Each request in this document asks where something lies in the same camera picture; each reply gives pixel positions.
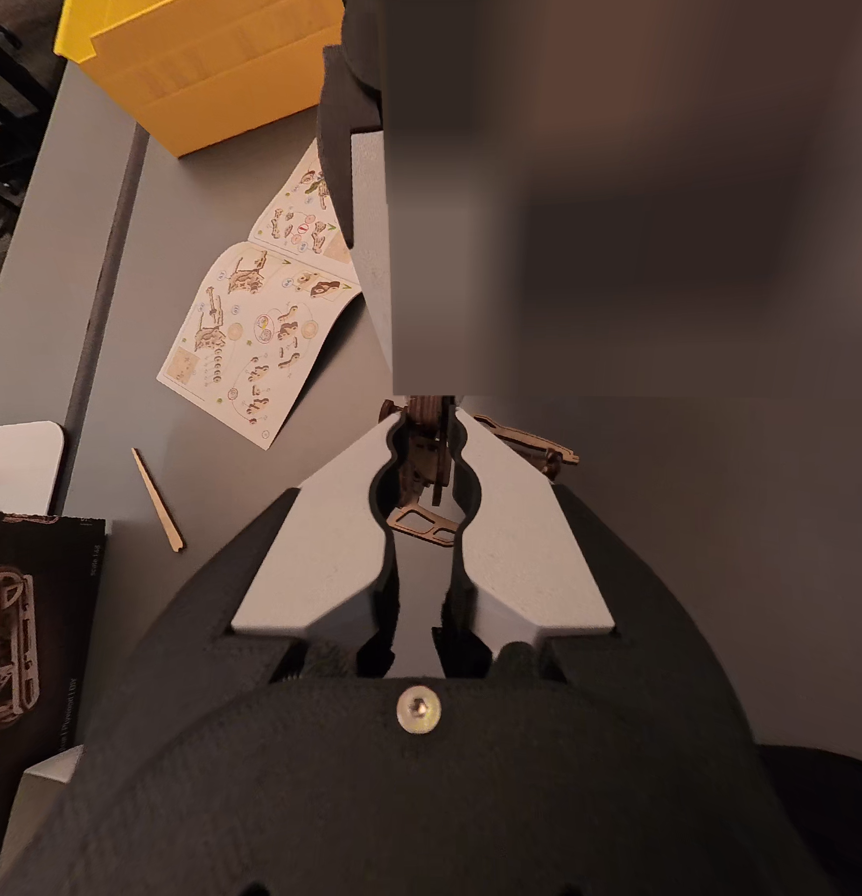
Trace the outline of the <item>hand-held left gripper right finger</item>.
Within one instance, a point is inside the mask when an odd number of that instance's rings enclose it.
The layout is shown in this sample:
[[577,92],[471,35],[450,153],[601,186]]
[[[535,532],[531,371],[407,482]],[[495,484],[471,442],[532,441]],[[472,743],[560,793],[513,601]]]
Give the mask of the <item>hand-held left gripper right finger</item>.
[[451,408],[452,495],[464,518],[435,628],[447,678],[484,678],[510,644],[607,636],[616,623],[558,499],[565,446]]

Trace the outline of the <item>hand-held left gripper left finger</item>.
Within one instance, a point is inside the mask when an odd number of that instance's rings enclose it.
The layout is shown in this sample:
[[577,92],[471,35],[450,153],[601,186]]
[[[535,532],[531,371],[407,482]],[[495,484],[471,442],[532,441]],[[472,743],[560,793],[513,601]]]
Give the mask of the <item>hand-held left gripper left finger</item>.
[[386,675],[399,616],[388,518],[408,438],[406,412],[393,411],[302,482],[235,612],[235,633],[330,644],[358,675]]

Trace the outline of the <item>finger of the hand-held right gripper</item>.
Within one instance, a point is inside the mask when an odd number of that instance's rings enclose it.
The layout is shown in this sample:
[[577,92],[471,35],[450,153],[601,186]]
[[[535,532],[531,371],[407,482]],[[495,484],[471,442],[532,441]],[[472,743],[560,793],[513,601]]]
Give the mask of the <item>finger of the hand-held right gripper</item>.
[[383,131],[351,136],[354,245],[350,251],[380,349],[393,368],[390,220]]

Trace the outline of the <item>wooden mechanical model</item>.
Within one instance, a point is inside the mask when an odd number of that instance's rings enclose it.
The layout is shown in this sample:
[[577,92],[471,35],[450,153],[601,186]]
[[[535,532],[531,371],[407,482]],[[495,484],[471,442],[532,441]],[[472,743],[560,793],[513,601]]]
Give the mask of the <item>wooden mechanical model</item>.
[[[386,399],[379,413],[380,422],[400,413],[407,431],[406,458],[399,466],[399,498],[388,524],[394,532],[443,547],[453,546],[458,523],[422,506],[421,497],[431,488],[432,507],[437,508],[449,486],[452,455],[445,425],[456,403],[452,396],[408,396],[402,406]],[[551,482],[564,466],[580,463],[579,455],[559,442],[503,426],[485,414],[475,414],[474,419]]]

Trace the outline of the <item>black model kit box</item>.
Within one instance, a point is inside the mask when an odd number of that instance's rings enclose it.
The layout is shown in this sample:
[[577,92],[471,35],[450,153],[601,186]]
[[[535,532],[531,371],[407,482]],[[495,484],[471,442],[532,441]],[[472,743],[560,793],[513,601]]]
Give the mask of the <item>black model kit box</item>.
[[24,771],[75,736],[105,527],[0,512],[0,847]]

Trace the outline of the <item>yellow plastic bin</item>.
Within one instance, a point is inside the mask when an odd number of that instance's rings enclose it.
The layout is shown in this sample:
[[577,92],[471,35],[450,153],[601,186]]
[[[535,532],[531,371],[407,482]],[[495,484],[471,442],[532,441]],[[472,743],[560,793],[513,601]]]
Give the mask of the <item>yellow plastic bin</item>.
[[316,106],[341,1],[66,1],[58,55],[174,157]]

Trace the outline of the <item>open instruction booklet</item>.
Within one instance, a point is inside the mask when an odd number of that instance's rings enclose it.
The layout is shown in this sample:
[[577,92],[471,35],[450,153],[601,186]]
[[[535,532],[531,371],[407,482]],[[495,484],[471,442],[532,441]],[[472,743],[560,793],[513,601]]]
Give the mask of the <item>open instruction booklet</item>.
[[359,293],[314,139],[247,240],[210,267],[156,379],[267,450]]

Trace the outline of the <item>thin wooden stick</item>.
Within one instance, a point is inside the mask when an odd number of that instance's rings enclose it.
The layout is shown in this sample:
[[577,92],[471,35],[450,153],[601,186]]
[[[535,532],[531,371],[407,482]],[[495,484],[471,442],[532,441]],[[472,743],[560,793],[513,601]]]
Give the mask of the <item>thin wooden stick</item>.
[[131,451],[133,454],[134,463],[142,478],[143,485],[146,488],[149,499],[155,509],[157,519],[167,536],[169,546],[176,554],[180,554],[185,550],[186,547],[182,534],[176,526],[175,520],[170,513],[170,510],[161,493],[159,492],[156,483],[152,478],[147,465],[145,464],[145,461],[140,455],[139,450],[133,447]]

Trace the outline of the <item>white rounded board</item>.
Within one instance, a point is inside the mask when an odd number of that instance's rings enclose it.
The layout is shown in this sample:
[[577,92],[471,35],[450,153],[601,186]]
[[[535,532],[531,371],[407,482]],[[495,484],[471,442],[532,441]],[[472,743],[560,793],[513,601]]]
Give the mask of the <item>white rounded board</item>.
[[64,439],[52,421],[0,426],[0,512],[48,515]]

